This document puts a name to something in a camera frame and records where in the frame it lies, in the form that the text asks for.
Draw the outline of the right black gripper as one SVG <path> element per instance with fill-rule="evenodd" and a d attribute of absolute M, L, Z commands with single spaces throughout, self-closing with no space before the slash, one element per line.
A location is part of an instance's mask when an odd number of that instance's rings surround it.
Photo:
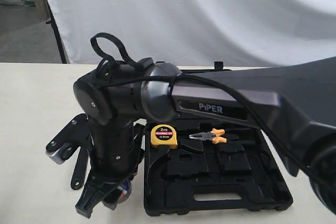
<path fill-rule="evenodd" d="M 144 126 L 134 123 L 89 123 L 89 157 L 91 169 L 79 200 L 77 213 L 91 218 L 93 208 L 103 200 L 105 191 L 113 191 L 135 173 L 142 155 Z M 123 201 L 123 190 L 117 188 L 102 201 L 115 210 Z"/>

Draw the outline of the right black Piper robot arm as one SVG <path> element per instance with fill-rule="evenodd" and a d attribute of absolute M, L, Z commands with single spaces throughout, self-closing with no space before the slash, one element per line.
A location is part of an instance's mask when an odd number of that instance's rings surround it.
<path fill-rule="evenodd" d="M 73 85 L 93 140 L 93 166 L 120 183 L 135 169 L 137 119 L 167 122 L 191 113 L 260 128 L 287 171 L 303 171 L 335 212 L 335 58 L 295 66 L 186 74 L 171 63 L 144 70 L 107 65 Z"/>

